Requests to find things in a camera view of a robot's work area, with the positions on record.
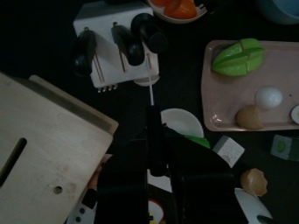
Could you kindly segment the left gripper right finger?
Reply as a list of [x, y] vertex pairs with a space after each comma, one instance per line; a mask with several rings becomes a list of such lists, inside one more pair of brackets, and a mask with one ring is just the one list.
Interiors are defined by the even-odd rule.
[[164, 146], [180, 224], [248, 224], [224, 159], [164, 127]]

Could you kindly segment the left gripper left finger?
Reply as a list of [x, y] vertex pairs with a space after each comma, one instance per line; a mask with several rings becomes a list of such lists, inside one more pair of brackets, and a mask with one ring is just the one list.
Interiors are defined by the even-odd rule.
[[146, 135], [142, 131], [104, 163], [97, 176], [94, 224], [148, 224]]

